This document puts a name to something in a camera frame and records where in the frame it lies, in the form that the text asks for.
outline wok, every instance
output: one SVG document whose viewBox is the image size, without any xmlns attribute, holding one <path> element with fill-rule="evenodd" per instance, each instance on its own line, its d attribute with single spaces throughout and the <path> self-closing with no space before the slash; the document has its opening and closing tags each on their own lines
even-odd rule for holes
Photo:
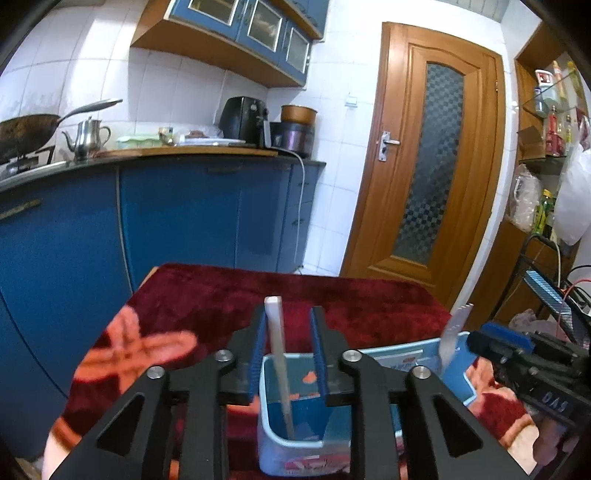
<svg viewBox="0 0 591 480">
<path fill-rule="evenodd" d="M 65 116 L 50 114 L 27 115 L 0 122 L 0 164 L 22 157 L 45 145 L 57 126 L 72 115 L 96 112 L 122 102 L 122 99 L 101 100 L 72 110 Z"/>
</svg>

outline blue plastic container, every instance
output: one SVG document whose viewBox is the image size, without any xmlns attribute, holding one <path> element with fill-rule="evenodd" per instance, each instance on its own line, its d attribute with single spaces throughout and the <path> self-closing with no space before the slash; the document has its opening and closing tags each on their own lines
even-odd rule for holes
<svg viewBox="0 0 591 480">
<path fill-rule="evenodd" d="M 466 348 L 468 332 L 457 341 L 456 355 L 443 375 L 443 382 L 468 406 L 476 398 L 476 391 L 466 378 L 465 371 L 475 360 Z M 380 364 L 408 371 L 414 365 L 437 368 L 439 338 L 382 348 L 361 350 Z M 288 440 L 277 377 L 272 355 L 263 359 L 259 396 L 261 414 L 258 420 L 259 465 L 267 475 L 318 476 L 335 473 L 349 466 L 351 417 L 350 407 L 326 407 L 313 380 L 314 359 L 311 353 L 288 353 L 287 375 L 292 395 L 295 436 Z M 392 406 L 392 422 L 396 435 L 402 435 L 398 409 Z"/>
</svg>

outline white plastic bag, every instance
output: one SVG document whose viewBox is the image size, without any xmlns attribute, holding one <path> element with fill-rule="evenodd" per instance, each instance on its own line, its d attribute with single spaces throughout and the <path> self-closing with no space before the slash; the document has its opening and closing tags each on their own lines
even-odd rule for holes
<svg viewBox="0 0 591 480">
<path fill-rule="evenodd" d="M 519 230 L 531 231 L 535 219 L 535 208 L 540 203 L 541 184 L 525 165 L 515 169 L 509 195 L 509 221 Z"/>
<path fill-rule="evenodd" d="M 554 230 L 567 245 L 574 245 L 591 225 L 591 150 L 579 142 L 567 165 L 554 207 Z"/>
</svg>

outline kitchen countertop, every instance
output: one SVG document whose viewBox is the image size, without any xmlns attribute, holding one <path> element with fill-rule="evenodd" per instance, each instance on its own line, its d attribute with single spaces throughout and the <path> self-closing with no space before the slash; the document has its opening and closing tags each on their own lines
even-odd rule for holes
<svg viewBox="0 0 591 480">
<path fill-rule="evenodd" d="M 240 157 L 239 161 L 242 162 L 281 162 L 299 164 L 298 159 L 290 155 L 278 155 L 276 151 L 271 150 L 257 150 L 254 148 L 240 147 L 163 147 L 104 151 L 101 152 L 98 157 L 91 160 L 82 162 L 61 161 L 51 163 L 0 180 L 0 193 L 7 192 L 20 185 L 31 183 L 39 179 L 44 179 L 68 171 L 80 170 L 82 168 L 91 168 L 94 166 L 109 164 L 117 165 L 131 160 L 149 161 L 150 158 L 172 157 L 171 160 L 181 159 L 185 155 L 190 155 L 192 158 L 196 155 L 202 155 L 202 160 L 207 162 L 221 160 L 228 161 L 233 160 L 232 157 Z M 304 165 L 323 167 L 326 163 L 317 160 L 304 160 Z"/>
</svg>

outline red wire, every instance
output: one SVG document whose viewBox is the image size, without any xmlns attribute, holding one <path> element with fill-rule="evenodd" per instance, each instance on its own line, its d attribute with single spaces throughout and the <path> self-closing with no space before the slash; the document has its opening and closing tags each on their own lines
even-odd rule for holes
<svg viewBox="0 0 591 480">
<path fill-rule="evenodd" d="M 560 328 L 560 318 L 562 317 L 562 307 L 564 306 L 564 302 L 566 301 L 566 297 L 569 296 L 569 293 L 572 291 L 573 288 L 575 288 L 575 286 L 577 286 L 579 283 L 583 283 L 583 282 L 589 282 L 591 283 L 591 278 L 581 278 L 579 280 L 577 280 L 576 282 L 574 282 L 569 288 L 566 289 L 566 293 L 564 294 L 564 297 L 562 298 L 562 303 L 560 304 L 560 308 L 558 309 L 558 320 L 556 320 L 556 337 L 558 337 L 558 329 Z"/>
</svg>

